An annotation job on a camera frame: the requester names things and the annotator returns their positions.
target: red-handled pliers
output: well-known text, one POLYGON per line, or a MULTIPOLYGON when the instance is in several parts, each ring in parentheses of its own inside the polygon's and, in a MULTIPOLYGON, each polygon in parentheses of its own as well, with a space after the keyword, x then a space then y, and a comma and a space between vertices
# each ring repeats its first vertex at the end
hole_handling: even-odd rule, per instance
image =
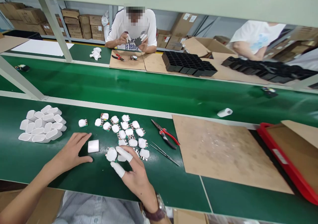
POLYGON ((157 129, 159 130, 159 134, 162 136, 163 140, 167 143, 167 145, 169 145, 171 148, 173 149, 177 149, 166 137, 166 135, 169 135, 173 140, 174 142, 177 144, 177 145, 180 145, 180 143, 177 141, 177 139, 170 133, 168 133, 168 131, 165 129, 165 128, 162 128, 160 125, 158 125, 156 122, 154 122, 153 120, 151 120, 154 125, 157 127, 157 129))

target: white paper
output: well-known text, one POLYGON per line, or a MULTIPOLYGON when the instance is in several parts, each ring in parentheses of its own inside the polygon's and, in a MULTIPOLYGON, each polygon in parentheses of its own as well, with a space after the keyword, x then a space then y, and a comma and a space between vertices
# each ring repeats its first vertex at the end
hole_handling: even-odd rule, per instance
POLYGON ((195 21, 196 17, 197 17, 196 15, 192 15, 189 22, 193 23, 195 21))
POLYGON ((187 20, 189 18, 190 14, 186 13, 183 17, 184 20, 187 20))
MULTIPOLYGON (((67 43, 67 48, 70 49, 73 47, 73 43, 67 43)), ((53 41, 42 41, 42 40, 33 40, 29 41, 15 47, 12 51, 16 52, 27 52, 27 53, 37 53, 45 54, 51 56, 63 56, 63 52, 59 46, 58 42, 53 41)))

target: white cloth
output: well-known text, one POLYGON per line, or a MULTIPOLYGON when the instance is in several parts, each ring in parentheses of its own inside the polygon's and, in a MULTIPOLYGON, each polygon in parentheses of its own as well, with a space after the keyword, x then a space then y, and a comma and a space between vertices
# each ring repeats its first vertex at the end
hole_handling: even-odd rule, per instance
POLYGON ((134 41, 144 33, 148 35, 148 46, 157 46, 156 17, 155 13, 151 9, 146 9, 145 13, 135 25, 130 22, 125 9, 118 11, 106 42, 120 38, 120 35, 122 35, 125 31, 128 32, 132 41, 130 43, 117 46, 118 49, 137 50, 138 47, 136 47, 134 41))
POLYGON ((233 49, 234 42, 244 41, 249 43, 252 53, 255 54, 277 39, 285 26, 285 24, 269 26, 267 22, 249 20, 236 30, 227 47, 233 49))
POLYGON ((318 71, 318 48, 301 55, 293 61, 288 62, 287 65, 297 65, 304 69, 318 71))

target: hand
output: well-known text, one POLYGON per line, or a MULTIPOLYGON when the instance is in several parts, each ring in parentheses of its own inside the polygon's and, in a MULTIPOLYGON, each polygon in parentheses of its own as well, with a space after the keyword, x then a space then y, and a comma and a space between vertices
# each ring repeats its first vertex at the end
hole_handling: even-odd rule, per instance
POLYGON ((142 41, 141 45, 139 45, 138 48, 139 48, 142 52, 146 52, 147 47, 148 47, 148 37, 146 37, 146 38, 142 41))
POLYGON ((119 163, 115 162, 111 162, 110 165, 115 169, 130 191, 142 201, 147 211, 155 213, 159 209, 158 200, 156 192, 147 178, 143 162, 138 158, 132 147, 122 145, 117 146, 116 150, 127 159, 133 170, 126 172, 119 163))
POLYGON ((45 165, 46 171, 58 177, 79 164, 93 162, 90 156, 79 157, 80 149, 91 135, 92 133, 74 133, 60 152, 45 165))
POLYGON ((117 39, 117 44, 118 45, 126 44, 127 36, 128 36, 128 33, 125 33, 125 32, 122 33, 122 35, 120 35, 120 38, 117 39))

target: shirt sleeve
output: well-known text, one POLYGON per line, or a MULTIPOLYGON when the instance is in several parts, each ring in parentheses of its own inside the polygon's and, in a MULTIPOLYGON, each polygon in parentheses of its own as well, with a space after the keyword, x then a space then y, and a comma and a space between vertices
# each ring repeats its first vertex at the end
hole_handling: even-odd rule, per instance
POLYGON ((156 16, 152 10, 149 10, 148 14, 148 46, 157 46, 157 24, 156 24, 156 16))
POLYGON ((118 30, 119 30, 119 26, 121 24, 121 19, 122 19, 121 13, 117 13, 116 17, 113 21, 112 27, 109 30, 106 42, 114 41, 115 39, 119 38, 120 35, 118 35, 118 30))
POLYGON ((230 43, 237 42, 237 41, 248 41, 253 33, 254 29, 254 21, 247 21, 245 24, 242 25, 236 32, 234 33, 230 43))

